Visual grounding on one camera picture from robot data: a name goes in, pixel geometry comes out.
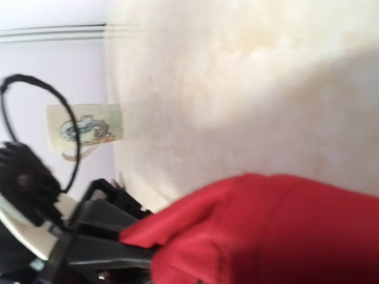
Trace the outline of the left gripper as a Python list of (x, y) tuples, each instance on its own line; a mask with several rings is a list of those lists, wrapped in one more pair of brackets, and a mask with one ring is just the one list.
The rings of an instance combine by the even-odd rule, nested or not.
[(121, 244), (119, 234), (151, 211), (105, 179), (90, 183), (34, 283), (151, 283), (153, 249)]

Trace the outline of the red backpack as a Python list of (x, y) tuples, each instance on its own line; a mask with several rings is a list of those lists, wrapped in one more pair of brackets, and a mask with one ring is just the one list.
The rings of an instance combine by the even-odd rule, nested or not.
[(154, 283), (377, 283), (378, 198), (289, 175), (212, 183), (120, 233)]

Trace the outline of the white ceramic mug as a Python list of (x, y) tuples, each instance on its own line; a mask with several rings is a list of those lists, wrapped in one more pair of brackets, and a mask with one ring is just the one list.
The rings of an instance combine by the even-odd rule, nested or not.
[[(72, 105), (81, 138), (81, 158), (89, 157), (100, 145), (120, 141), (124, 136), (118, 104)], [(61, 105), (46, 109), (52, 149), (68, 162), (76, 161), (76, 132), (70, 116)]]

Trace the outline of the left aluminium frame post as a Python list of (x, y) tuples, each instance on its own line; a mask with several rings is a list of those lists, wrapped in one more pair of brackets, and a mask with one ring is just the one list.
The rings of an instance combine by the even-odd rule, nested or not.
[(1, 30), (1, 43), (101, 39), (105, 24)]

